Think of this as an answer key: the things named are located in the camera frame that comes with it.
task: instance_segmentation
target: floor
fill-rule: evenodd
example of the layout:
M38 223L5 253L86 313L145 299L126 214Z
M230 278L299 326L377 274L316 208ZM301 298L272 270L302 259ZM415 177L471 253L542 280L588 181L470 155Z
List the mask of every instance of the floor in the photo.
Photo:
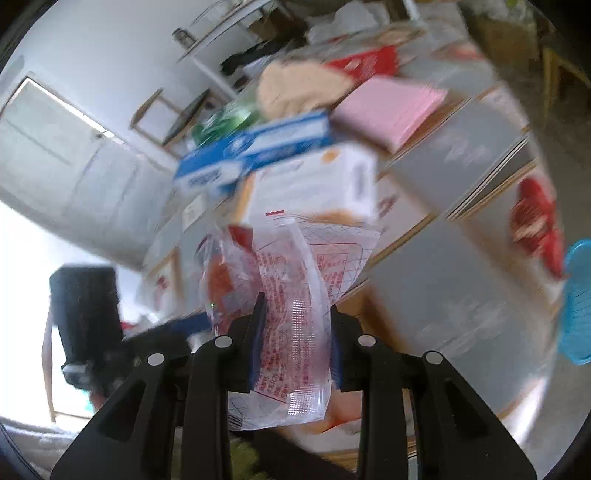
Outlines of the floor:
M575 81L564 89L547 125L542 123L540 71L500 69L519 99L544 151L558 194L566 245L591 237L591 111ZM542 479L562 457L591 411L591 364L578 367L559 355L540 415L524 450Z

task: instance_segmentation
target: beige cloth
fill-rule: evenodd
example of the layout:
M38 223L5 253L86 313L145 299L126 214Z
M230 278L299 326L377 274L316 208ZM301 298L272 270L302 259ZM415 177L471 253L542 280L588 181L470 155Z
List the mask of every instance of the beige cloth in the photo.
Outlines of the beige cloth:
M257 97L269 120L334 104L354 87L344 73L315 61L272 62L262 73Z

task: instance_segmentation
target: clear plastic bag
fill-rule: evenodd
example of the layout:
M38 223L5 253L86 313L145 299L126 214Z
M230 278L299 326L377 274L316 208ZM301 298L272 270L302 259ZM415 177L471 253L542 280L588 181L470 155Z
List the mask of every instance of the clear plastic bag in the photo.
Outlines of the clear plastic bag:
M258 290L251 283L256 282L253 256L237 247L231 236L216 235L208 236L209 246L200 248L200 288L214 327L223 333L239 316L238 310L252 311ZM228 394L230 425L256 430L321 420L330 398L326 285L296 221L257 229L252 244L259 285L267 298L261 373L251 393Z
M252 313L262 291L252 229L215 228L201 242L196 260L202 269L199 299L215 335L225 335L232 321Z

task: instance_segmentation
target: blue cardboard box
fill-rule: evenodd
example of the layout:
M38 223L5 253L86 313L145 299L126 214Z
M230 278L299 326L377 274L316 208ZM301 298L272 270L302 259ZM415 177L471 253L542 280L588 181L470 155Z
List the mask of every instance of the blue cardboard box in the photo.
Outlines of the blue cardboard box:
M325 110L257 125L191 152L174 176L185 193L236 182L250 171L333 143Z

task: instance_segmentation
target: pink box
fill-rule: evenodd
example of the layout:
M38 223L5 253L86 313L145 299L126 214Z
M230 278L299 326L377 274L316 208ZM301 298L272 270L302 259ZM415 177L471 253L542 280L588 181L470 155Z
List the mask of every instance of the pink box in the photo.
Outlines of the pink box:
M343 100L333 117L396 152L446 95L425 83L375 75Z

